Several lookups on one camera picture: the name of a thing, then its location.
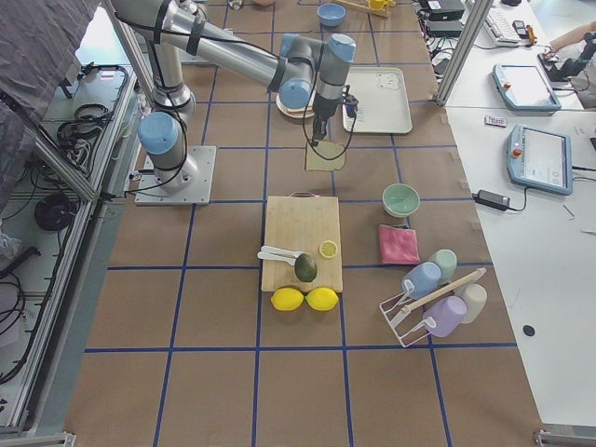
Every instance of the white spoon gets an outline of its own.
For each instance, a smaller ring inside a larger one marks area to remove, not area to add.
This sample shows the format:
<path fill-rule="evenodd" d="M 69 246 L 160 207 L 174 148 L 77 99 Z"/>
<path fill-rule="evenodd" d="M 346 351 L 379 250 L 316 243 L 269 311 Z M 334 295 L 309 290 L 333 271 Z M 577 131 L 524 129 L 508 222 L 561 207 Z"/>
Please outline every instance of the white spoon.
<path fill-rule="evenodd" d="M 266 251 L 259 251 L 257 253 L 257 258 L 265 259 L 267 261 L 283 261 L 284 263 L 288 263 L 289 265 L 296 264 L 296 258 L 289 258 L 288 256 L 279 256 L 278 254 L 268 253 Z"/>
<path fill-rule="evenodd" d="M 270 247 L 268 245 L 263 245 L 261 247 L 261 251 L 263 251 L 265 253 L 272 253 L 272 254 L 285 254 L 286 256 L 292 256 L 294 258 L 297 258 L 302 253 L 304 253 L 303 251 L 291 251 L 291 250 L 279 249 L 278 247 Z"/>

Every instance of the blue joint cap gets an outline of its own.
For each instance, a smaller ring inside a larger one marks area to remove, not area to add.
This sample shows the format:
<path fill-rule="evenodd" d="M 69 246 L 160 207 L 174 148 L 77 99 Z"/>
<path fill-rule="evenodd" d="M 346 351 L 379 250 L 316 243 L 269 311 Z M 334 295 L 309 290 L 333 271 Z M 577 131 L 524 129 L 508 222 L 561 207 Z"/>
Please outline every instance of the blue joint cap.
<path fill-rule="evenodd" d="M 153 156 L 166 154 L 178 140 L 176 120 L 165 112 L 153 112 L 139 125 L 142 147 Z"/>
<path fill-rule="evenodd" d="M 291 44 L 296 37 L 298 37 L 298 34 L 287 33 L 283 35 L 281 39 L 281 48 L 279 49 L 279 56 L 281 56 L 282 58 L 288 57 Z"/>
<path fill-rule="evenodd" d="M 342 61 L 348 63 L 354 61 L 356 42 L 349 35 L 333 34 L 327 42 L 327 47 Z"/>
<path fill-rule="evenodd" d="M 312 84 L 303 79 L 290 79 L 279 89 L 279 100 L 289 109 L 302 109 L 308 105 Z"/>

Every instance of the yellow lemon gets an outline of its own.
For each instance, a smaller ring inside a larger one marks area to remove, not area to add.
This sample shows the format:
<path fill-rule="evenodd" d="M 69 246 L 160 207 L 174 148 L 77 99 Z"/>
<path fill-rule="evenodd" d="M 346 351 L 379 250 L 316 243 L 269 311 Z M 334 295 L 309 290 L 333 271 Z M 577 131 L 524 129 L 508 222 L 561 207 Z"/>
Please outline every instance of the yellow lemon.
<path fill-rule="evenodd" d="M 271 304 L 277 310 L 287 312 L 296 310 L 305 300 L 302 293 L 292 287 L 277 289 L 271 297 Z"/>
<path fill-rule="evenodd" d="M 385 0 L 369 0 L 370 9 L 383 9 L 385 6 Z"/>
<path fill-rule="evenodd" d="M 323 258 L 334 258 L 338 251 L 337 244 L 332 240 L 326 240 L 318 246 L 318 252 Z"/>
<path fill-rule="evenodd" d="M 339 303 L 339 297 L 328 287 L 317 287 L 308 293 L 306 302 L 313 309 L 325 312 L 332 310 Z"/>

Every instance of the avocado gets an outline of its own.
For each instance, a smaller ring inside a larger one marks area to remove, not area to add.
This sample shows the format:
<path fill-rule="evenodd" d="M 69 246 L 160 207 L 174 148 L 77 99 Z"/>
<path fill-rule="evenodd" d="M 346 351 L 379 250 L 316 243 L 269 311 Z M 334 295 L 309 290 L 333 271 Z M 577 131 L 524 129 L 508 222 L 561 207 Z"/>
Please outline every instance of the avocado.
<path fill-rule="evenodd" d="M 302 253 L 294 264 L 294 273 L 302 282 L 313 282 L 317 277 L 317 263 L 307 253 Z"/>

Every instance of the keyboard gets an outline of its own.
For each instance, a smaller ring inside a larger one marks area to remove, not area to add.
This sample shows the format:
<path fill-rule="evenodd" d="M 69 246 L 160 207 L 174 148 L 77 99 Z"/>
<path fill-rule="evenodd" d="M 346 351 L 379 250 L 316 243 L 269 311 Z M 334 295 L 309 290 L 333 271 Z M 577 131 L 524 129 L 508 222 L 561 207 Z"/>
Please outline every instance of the keyboard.
<path fill-rule="evenodd" d="M 517 47 L 522 44 L 522 39 L 508 22 L 503 11 L 491 7 L 484 21 L 484 29 L 493 40 L 496 47 Z"/>

